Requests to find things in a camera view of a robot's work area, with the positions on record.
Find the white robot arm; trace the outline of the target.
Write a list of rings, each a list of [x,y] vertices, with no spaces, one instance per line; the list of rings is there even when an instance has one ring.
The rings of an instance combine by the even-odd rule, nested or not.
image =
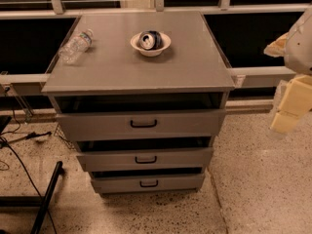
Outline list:
[[[271,131],[285,135],[312,109],[312,7],[263,52],[273,58],[283,57],[285,67],[297,74],[286,85],[270,126]]]

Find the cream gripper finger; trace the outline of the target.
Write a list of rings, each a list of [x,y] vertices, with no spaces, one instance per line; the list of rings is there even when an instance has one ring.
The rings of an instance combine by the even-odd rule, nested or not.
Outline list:
[[[273,58],[282,57],[285,54],[287,38],[288,33],[281,35],[275,41],[267,45],[263,52]]]
[[[302,75],[291,79],[277,107],[270,130],[279,134],[291,132],[299,120],[312,109],[312,77]]]

